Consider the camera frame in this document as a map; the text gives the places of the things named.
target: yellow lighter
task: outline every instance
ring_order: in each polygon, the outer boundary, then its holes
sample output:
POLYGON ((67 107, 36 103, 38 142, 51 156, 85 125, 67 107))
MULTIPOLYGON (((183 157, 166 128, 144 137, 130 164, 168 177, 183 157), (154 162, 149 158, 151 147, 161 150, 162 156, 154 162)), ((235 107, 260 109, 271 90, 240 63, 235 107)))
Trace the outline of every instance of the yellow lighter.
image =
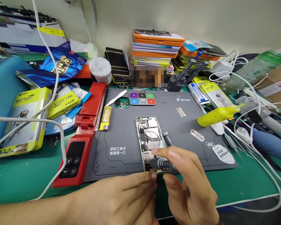
POLYGON ((111 115, 111 106, 104 106, 100 130, 107 131, 109 127, 109 120, 111 115))

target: white wall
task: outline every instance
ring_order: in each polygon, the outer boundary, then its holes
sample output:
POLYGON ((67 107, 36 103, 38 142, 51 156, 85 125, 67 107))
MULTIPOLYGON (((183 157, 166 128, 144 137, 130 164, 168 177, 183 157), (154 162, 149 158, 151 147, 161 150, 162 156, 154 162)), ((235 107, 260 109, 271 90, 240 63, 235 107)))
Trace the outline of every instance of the white wall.
MULTIPOLYGON (((30 0, 1 0, 9 6, 32 9, 30 0)), ((59 20, 67 39, 87 42, 80 0, 71 8, 62 0, 36 0, 39 12, 59 20)), ((281 46, 281 0, 95 0, 96 44, 121 48, 131 54, 132 30, 155 28, 218 45, 227 53, 262 52, 281 46)), ((83 0, 94 39, 90 0, 83 0)))

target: hand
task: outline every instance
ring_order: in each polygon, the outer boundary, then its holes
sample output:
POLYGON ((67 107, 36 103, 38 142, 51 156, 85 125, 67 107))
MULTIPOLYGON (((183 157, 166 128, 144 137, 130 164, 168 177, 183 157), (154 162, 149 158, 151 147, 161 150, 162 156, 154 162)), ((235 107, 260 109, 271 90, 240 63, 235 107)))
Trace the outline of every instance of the hand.
POLYGON ((93 225, 152 225, 153 222, 156 223, 154 218, 156 177, 154 172, 110 177, 73 192, 68 195, 71 207, 66 222, 93 225))
POLYGON ((153 155, 167 158, 183 177, 182 184, 172 174, 164 174, 170 210, 180 225, 216 225, 218 199, 198 156, 190 151, 168 147, 153 149, 153 155))

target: button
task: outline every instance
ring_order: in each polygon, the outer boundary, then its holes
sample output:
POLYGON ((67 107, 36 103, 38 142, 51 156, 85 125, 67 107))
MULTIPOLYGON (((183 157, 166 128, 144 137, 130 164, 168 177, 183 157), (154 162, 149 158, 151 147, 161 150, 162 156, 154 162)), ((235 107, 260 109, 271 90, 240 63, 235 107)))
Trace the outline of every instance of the button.
POLYGON ((148 104, 155 105, 156 104, 155 99, 148 99, 148 104))
POLYGON ((138 98, 131 98, 130 103, 131 104, 138 104, 138 98))
POLYGON ((137 93, 130 93, 130 98, 137 98, 137 93))
POLYGON ((151 93, 147 93, 146 95, 147 95, 147 98, 154 98, 154 95, 151 93))
POLYGON ((72 159, 71 158, 67 158, 67 165, 69 165, 70 163, 72 162, 72 159))
POLYGON ((79 160, 80 160, 80 159, 79 159, 78 157, 77 157, 77 158, 75 158, 75 159, 74 159, 74 164, 79 163, 79 160))
POLYGON ((68 169, 68 168, 65 168, 65 169, 62 171, 62 175, 66 175, 68 172, 69 172, 69 169, 68 169))
POLYGON ((145 93, 138 93, 138 97, 139 98, 146 98, 146 94, 145 93))
POLYGON ((71 174, 74 175, 77 172, 77 169, 74 167, 73 169, 71 169, 71 174))

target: white container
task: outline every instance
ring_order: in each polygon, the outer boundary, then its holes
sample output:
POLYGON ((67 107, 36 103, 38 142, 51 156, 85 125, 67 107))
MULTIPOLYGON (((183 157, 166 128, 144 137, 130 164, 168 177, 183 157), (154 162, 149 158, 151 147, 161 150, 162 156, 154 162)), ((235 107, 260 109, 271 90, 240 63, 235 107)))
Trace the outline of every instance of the white container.
POLYGON ((108 60, 102 57, 94 58, 90 61, 89 68, 98 82, 106 85, 111 83, 111 66, 108 60))

